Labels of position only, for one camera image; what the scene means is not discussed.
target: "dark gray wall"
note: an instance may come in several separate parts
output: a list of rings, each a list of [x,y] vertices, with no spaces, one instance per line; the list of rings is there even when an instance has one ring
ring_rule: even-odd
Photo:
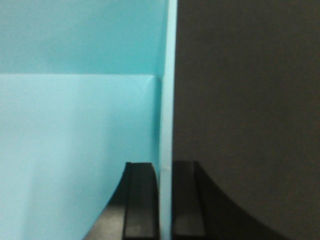
[[[251,215],[320,239],[320,1],[180,0],[175,160]]]

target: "gray surface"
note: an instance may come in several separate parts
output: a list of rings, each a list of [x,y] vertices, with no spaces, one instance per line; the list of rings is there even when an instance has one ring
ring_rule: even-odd
[[[320,1],[180,0],[173,157],[251,215],[320,239]]]

